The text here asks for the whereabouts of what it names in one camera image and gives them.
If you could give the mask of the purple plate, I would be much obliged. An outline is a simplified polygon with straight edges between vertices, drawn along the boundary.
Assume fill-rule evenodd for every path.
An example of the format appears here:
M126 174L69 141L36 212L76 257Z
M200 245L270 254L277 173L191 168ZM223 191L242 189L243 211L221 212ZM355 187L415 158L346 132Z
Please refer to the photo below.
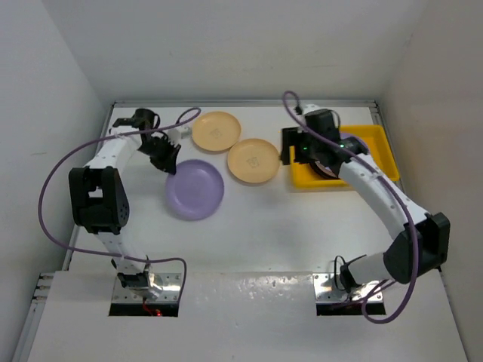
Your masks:
M357 139L367 150L369 150L368 144L360 137L352 134L352 133L347 133L347 132L341 132L340 133L340 138L342 140L349 139L349 138L355 138Z
M223 177L209 162L189 159L177 165L177 172L165 182L165 202L178 218L203 220L219 208L225 191Z

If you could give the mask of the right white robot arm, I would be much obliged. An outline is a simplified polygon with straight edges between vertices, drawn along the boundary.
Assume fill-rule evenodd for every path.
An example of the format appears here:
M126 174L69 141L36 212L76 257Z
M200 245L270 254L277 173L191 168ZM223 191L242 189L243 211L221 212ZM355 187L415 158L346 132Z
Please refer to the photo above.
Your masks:
M342 137L336 112L309 104L290 114L299 125L282 131L283 164L317 163L329 169L357 191L392 238L387 250L341 265L339 281L347 293L371 281L408 284L446 263L451 224L443 213L431 214L408 198L358 137Z

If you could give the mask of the steel rimmed plate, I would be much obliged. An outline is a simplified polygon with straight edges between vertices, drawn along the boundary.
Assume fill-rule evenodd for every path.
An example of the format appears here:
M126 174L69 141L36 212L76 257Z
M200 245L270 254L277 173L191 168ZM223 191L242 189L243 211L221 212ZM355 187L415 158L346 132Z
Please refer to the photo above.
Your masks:
M338 177L328 167L325 167L318 161L310 162L309 166L323 179L338 179Z

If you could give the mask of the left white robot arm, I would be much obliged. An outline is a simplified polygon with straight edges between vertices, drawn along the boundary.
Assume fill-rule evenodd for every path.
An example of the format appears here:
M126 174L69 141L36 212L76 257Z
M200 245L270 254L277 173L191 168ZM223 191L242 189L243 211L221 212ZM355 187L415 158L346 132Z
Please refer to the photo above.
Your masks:
M180 145L165 133L131 135L131 131L153 130L160 117L149 109L136 109L130 118L119 118L99 152L84 166L69 172L72 215L76 225L96 235L109 253L121 286L143 299L156 300L163 287L152 271L146 254L121 236L130 206L121 174L136 152L149 157L158 170L174 175Z

